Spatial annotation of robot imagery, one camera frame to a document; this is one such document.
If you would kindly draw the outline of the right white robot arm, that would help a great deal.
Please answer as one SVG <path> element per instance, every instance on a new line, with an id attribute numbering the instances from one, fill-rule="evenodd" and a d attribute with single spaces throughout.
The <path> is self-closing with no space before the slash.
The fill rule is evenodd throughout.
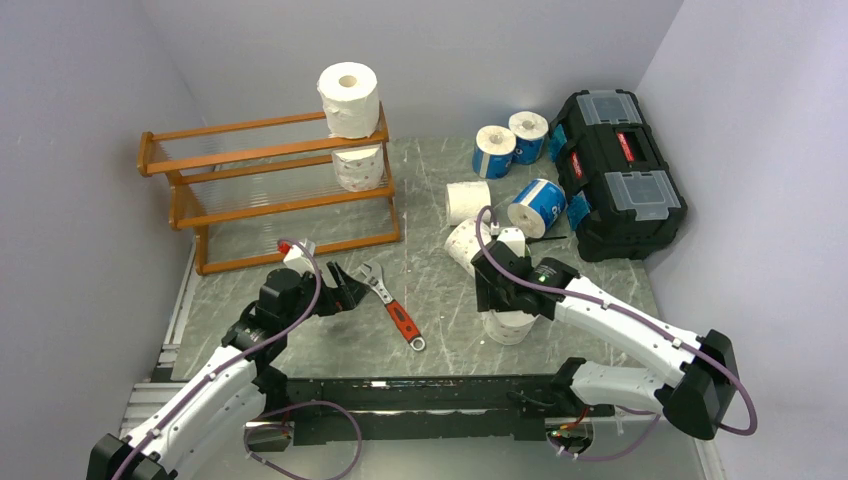
<path id="1" fill-rule="evenodd" d="M 615 405 L 664 416 L 681 432 L 711 440 L 741 392 L 729 337 L 677 328 L 627 305 L 551 257 L 533 263 L 500 241 L 475 254 L 477 304 L 481 312 L 520 312 L 586 331 L 637 361 L 609 367 L 568 359 L 555 375 L 551 401 L 574 415 L 585 406 Z"/>

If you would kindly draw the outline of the plain white paper roll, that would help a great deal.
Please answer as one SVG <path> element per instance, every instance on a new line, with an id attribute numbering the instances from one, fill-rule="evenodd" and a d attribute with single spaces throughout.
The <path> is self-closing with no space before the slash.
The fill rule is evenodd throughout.
<path id="1" fill-rule="evenodd" d="M 378 80 L 370 67 L 357 62 L 330 65 L 316 87 L 331 136 L 361 139 L 376 131 L 380 100 Z"/>

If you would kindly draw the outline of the dotted white roll front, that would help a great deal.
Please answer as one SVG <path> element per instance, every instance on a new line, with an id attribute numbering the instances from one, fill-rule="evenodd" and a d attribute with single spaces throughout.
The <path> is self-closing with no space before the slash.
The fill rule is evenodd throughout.
<path id="1" fill-rule="evenodd" d="M 501 345 L 516 345 L 522 342 L 532 329 L 537 317 L 521 311 L 498 312 L 489 310 L 480 313 L 485 333 Z"/>

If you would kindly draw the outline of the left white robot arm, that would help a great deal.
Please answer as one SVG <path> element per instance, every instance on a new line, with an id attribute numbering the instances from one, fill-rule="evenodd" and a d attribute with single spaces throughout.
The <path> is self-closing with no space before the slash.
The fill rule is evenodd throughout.
<path id="1" fill-rule="evenodd" d="M 228 329 L 207 364 L 164 406 L 123 437 L 107 434 L 93 447 L 89 479 L 190 479 L 227 439 L 258 417 L 279 417 L 291 400 L 288 378 L 272 367 L 294 326 L 312 315 L 350 311 L 366 284 L 327 265 L 272 271 L 257 300 Z"/>

